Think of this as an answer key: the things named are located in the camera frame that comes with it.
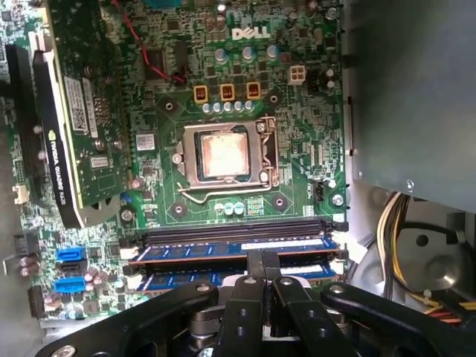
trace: sticker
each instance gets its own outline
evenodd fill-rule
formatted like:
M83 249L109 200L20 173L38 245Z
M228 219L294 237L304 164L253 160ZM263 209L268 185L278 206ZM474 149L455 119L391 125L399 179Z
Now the sticker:
M99 136L97 132L96 113L94 112L94 100L92 99L91 82L83 78L84 99L86 99L86 110L88 111L89 132L92 138Z
M155 137L153 134L137 134L135 136L137 151L147 151L155 149Z
M299 239L299 240L285 240L279 242L260 242L260 243L245 243L241 244L243 251L254 249L269 249L269 248L290 248L290 247L306 247L309 245L322 245L322 239Z
M107 156L92 156L91 157L91 167L93 169L100 169L102 167L109 166L109 159Z
M65 87L73 130L76 132L87 132L88 124L86 123L86 111L84 109L81 82L65 77Z

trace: electrical component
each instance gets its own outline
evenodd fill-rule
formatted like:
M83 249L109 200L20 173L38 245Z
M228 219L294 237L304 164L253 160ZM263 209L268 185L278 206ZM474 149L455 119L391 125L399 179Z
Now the electrical component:
M220 85L220 98L224 102L235 100L235 87L233 84Z
M53 283L53 290L59 294L76 294L86 290L83 277L64 277Z
M300 86L306 80L306 67L303 65L292 65L288 70L288 85Z
M32 255L40 252L38 233L36 231L26 231L20 234L15 234L13 236L13 241L15 252L18 255Z
M73 247L59 249L57 251L57 260L60 262L77 262L86 258L85 247Z
M16 198L14 199L15 205L23 205L30 201L30 192L28 192L25 184L13 186L12 191L16 193Z
M176 166L189 187L178 182L178 192L202 204L210 196L265 192L278 186L276 140L273 117L186 126L176 146L176 153L183 159L176 160ZM260 180L263 171L268 172L266 182ZM203 199L195 199L188 193L191 190L209 192Z
M261 85L259 82L246 83L246 99L256 100L261 98Z
M28 303L32 318L44 318L46 316L41 286L35 285L28 289Z
M194 86L193 87L193 100L197 104L203 104L208 102L208 87L207 86Z

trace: label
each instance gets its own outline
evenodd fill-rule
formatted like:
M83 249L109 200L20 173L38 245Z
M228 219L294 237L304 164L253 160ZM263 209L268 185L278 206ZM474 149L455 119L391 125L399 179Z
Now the label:
M233 41L239 41L241 39L268 39L271 35L268 33L266 26L260 28L232 28L231 38Z
M137 134L135 136L137 151L148 151L155 149L155 136L153 134Z
M91 157L91 168L101 169L103 167L109 166L109 159L107 156L92 156Z
M322 245L322 239L316 238L302 240L284 240L279 242L245 243L241 244L241 249L243 251L249 251L253 249L306 247L308 245Z
M84 109L83 89L81 82L65 77L66 96L68 97L71 126L75 132L87 132L86 110Z
M99 136L97 132L96 113L94 112L94 100L92 98L91 82L83 78L84 99L86 99L86 109L88 110L89 132L92 138Z

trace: chip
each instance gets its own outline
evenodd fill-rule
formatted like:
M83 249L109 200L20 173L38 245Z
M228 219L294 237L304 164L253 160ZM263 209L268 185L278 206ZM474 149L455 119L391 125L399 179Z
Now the chip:
M96 315L99 312L99 303L96 300L85 301L83 309L87 315Z
M1 20L3 22L9 22L9 21L12 21L13 18L12 18L12 12L11 11L2 11L1 12Z
M169 30L178 30L180 28L180 24L176 20L170 20L170 21L167 21L167 28Z
M202 154L205 178L249 174L248 140L245 133L203 135Z

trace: blue ram stick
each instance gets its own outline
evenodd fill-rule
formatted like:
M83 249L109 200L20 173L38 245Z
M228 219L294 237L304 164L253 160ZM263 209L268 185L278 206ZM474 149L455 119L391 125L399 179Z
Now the blue ram stick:
M197 280L206 280L216 286L221 286L223 279L230 275L246 274L246 271L192 271L177 273L156 273L145 277L137 292L170 290ZM313 265L302 267L282 268L282 275L303 277L307 280L330 279L336 273L328 265Z
M288 239L259 240L244 243L205 243L188 245L151 245L134 257L130 263L166 263L177 260L213 260L223 257L246 257L250 250L273 250L278 254L324 253L337 251L339 246L325 236L292 237Z
M58 249L57 260L60 262L77 262L86 258L85 247L71 247Z
M76 294L86 290L86 281L83 277L64 277L53 283L53 289L60 294Z

